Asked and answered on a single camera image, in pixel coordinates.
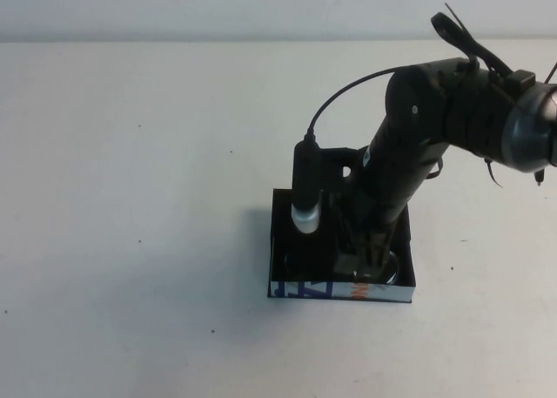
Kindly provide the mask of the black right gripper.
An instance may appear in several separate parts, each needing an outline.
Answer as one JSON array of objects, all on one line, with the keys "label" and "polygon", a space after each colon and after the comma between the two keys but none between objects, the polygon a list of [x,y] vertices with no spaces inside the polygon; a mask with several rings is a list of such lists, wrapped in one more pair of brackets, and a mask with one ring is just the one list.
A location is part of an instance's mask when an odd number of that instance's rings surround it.
[{"label": "black right gripper", "polygon": [[[346,232],[360,237],[360,270],[371,281],[389,279],[389,235],[419,186],[440,160],[440,140],[379,130],[371,143],[344,162],[350,169],[339,211]],[[355,279],[359,256],[340,252],[333,273]]]}]

